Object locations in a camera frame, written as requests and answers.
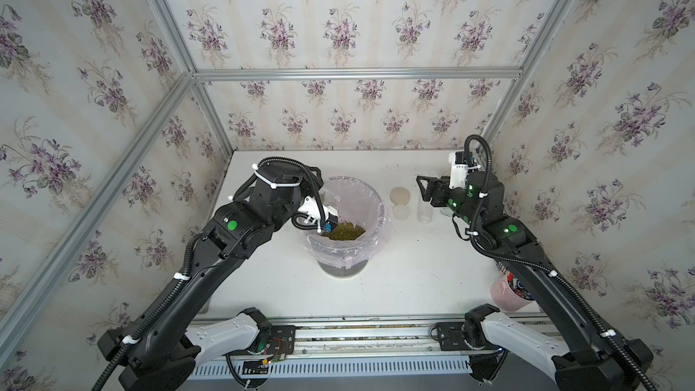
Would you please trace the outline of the clear jar with mung beans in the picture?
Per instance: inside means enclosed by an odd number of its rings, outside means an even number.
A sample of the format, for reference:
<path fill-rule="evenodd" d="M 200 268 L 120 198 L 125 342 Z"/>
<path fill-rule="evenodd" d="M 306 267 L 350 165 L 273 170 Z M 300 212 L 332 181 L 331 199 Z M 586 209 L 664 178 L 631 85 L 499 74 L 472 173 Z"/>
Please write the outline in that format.
<path fill-rule="evenodd" d="M 421 224 L 430 224 L 434 217 L 434 208 L 430 202 L 420 198 L 417 204 L 417 220 Z"/>

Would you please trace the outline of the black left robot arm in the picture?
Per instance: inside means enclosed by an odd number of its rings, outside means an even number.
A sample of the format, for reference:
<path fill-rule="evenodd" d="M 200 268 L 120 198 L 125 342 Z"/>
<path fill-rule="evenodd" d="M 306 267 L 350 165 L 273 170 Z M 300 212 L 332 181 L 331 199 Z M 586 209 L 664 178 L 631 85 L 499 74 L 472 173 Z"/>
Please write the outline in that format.
<path fill-rule="evenodd" d="M 206 343 L 188 336 L 189 325 L 217 288 L 287 222 L 322 234 L 338 217 L 320 197 L 321 171 L 287 157 L 266 157 L 231 201 L 186 245 L 181 269 L 133 322 L 109 329 L 98 347 L 107 367 L 101 390 L 117 367 L 126 390 L 176 390 L 201 362 Z"/>

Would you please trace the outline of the jar with beige lid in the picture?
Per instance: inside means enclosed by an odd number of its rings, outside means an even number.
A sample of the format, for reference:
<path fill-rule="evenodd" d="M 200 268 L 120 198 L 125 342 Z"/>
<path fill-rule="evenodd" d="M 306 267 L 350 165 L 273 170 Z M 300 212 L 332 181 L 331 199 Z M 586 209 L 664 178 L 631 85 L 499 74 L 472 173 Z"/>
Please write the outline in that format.
<path fill-rule="evenodd" d="M 441 208 L 440 213 L 441 213 L 441 215 L 443 215 L 445 217 L 451 218 L 454 215 L 454 210 L 452 210 L 452 208 L 446 206 L 446 207 Z"/>

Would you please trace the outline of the beige jar lid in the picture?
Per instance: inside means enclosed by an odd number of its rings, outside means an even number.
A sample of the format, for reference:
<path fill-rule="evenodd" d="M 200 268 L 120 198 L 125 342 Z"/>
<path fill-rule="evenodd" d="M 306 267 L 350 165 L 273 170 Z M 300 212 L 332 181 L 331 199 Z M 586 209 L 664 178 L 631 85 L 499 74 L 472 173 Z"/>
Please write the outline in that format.
<path fill-rule="evenodd" d="M 395 206 L 407 206 L 411 200 L 411 193 L 403 186 L 396 186 L 390 190 L 389 197 Z"/>

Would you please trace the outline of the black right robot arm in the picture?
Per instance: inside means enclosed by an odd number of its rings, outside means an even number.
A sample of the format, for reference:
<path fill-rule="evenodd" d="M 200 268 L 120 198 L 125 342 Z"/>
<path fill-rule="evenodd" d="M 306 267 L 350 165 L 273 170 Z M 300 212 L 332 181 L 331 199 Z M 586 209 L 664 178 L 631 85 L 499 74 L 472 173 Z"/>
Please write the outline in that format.
<path fill-rule="evenodd" d="M 450 188 L 448 177 L 418 176 L 416 183 L 423 201 L 452 210 L 454 224 L 464 222 L 456 235 L 521 282 L 563 338 L 551 343 L 535 337 L 486 304 L 466 315 L 469 345 L 506 349 L 561 390 L 655 389 L 647 375 L 651 349 L 611 326 L 550 262 L 530 228 L 505 212 L 504 186 L 497 177 L 475 171 L 459 188 Z"/>

